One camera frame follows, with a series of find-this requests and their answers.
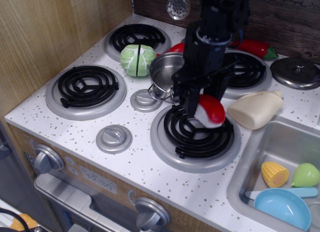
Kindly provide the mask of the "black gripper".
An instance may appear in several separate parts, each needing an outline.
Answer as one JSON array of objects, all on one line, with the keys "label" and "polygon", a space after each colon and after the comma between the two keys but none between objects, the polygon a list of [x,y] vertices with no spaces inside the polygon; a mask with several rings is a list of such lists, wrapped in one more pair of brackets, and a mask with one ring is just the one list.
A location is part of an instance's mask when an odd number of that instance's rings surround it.
[{"label": "black gripper", "polygon": [[203,27],[201,22],[191,23],[187,27],[184,65],[171,78],[173,96],[179,97],[180,105],[190,116],[196,113],[201,90],[219,101],[222,99],[234,68],[234,62],[224,61],[231,37],[228,31],[222,31],[222,36],[214,37],[213,30]]}]

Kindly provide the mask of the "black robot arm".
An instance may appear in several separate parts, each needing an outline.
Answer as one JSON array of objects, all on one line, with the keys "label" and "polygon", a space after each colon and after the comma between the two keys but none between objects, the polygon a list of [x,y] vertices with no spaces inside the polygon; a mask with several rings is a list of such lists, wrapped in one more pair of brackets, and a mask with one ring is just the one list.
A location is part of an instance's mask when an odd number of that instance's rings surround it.
[{"label": "black robot arm", "polygon": [[194,115],[200,93],[221,100],[234,72],[237,57],[225,59],[232,34],[247,25],[249,0],[201,0],[201,20],[186,30],[184,65],[172,75],[173,96]]}]

